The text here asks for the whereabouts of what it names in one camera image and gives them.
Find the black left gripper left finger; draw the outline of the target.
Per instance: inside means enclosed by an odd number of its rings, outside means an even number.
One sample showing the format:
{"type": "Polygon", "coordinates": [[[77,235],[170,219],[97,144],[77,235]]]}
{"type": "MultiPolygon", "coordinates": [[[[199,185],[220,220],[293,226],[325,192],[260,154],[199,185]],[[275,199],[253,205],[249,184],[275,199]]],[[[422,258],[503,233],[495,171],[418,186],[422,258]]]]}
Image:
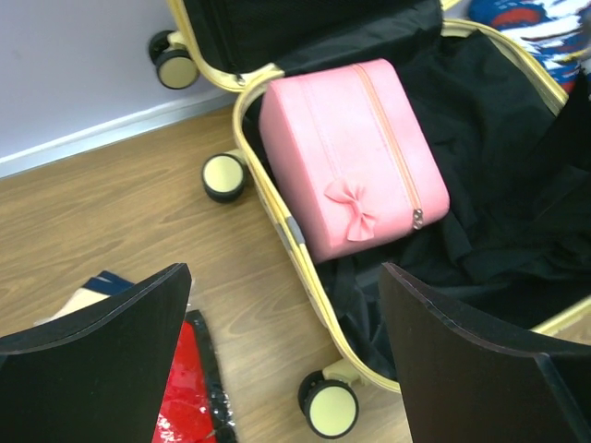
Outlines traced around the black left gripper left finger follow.
{"type": "Polygon", "coordinates": [[[187,264],[175,263],[2,337],[2,441],[151,441],[190,287],[187,264]]]}

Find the beige packaged item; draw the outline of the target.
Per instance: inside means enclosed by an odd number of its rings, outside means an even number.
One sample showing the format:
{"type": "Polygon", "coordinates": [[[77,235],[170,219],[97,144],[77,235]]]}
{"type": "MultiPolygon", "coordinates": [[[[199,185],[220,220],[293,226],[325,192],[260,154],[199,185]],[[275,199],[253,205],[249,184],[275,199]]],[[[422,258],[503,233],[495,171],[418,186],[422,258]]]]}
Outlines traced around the beige packaged item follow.
{"type": "Polygon", "coordinates": [[[52,316],[43,318],[34,323],[35,326],[51,322],[65,315],[69,315],[89,305],[101,302],[111,296],[121,294],[134,286],[129,281],[108,270],[101,271],[98,275],[90,277],[79,287],[66,303],[52,316]]]}

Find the blue red white patterned cloth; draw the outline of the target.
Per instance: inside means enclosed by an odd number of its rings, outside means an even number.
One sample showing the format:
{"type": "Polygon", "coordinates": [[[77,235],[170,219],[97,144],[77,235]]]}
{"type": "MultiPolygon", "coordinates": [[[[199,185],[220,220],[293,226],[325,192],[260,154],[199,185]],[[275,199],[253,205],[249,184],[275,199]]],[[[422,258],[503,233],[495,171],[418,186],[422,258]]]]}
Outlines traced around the blue red white patterned cloth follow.
{"type": "Polygon", "coordinates": [[[588,1],[473,1],[468,18],[518,43],[566,92],[573,90],[590,43],[588,1]]]}

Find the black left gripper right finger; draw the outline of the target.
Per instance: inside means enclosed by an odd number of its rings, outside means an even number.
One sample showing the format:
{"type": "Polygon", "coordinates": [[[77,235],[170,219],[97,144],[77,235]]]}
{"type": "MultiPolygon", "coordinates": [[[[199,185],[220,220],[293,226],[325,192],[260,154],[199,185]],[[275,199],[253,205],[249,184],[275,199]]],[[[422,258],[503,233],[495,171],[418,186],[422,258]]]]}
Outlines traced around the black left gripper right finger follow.
{"type": "Polygon", "coordinates": [[[589,346],[492,317],[393,264],[379,291],[415,442],[589,441],[589,346]]]}

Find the red plastic packaged item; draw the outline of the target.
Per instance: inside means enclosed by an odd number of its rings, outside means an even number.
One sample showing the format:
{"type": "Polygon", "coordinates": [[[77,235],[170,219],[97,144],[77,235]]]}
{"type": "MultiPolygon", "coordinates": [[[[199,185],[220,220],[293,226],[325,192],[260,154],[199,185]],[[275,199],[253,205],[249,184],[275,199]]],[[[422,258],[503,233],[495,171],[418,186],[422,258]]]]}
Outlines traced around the red plastic packaged item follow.
{"type": "Polygon", "coordinates": [[[185,315],[151,441],[237,442],[211,334],[198,310],[185,315]]]}

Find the cream yellow suitcase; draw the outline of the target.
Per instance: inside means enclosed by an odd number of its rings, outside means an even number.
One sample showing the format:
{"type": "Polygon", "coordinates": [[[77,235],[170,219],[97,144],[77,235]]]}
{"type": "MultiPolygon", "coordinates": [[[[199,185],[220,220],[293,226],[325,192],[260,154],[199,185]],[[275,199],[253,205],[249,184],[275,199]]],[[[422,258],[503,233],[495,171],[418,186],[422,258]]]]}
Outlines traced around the cream yellow suitcase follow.
{"type": "Polygon", "coordinates": [[[402,390],[381,310],[393,264],[437,293],[558,337],[590,311],[590,76],[566,92],[493,28],[446,18],[443,1],[172,1],[175,29],[152,62],[181,58],[236,94],[237,170],[249,170],[320,321],[341,354],[297,394],[309,427],[338,438],[356,423],[357,381],[402,390]],[[446,185],[440,220],[322,263],[283,201],[259,132],[269,84],[377,59],[395,69],[446,185]]]}

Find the pink cosmetic case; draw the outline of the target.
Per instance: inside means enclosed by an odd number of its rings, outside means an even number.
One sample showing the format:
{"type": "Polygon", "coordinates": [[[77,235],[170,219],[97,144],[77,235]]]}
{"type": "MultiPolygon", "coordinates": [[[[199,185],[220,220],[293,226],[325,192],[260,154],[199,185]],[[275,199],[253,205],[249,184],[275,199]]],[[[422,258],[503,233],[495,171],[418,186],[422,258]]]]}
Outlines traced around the pink cosmetic case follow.
{"type": "Polygon", "coordinates": [[[259,132],[317,263],[395,241],[449,210],[440,170],[386,60],[273,80],[259,132]]]}

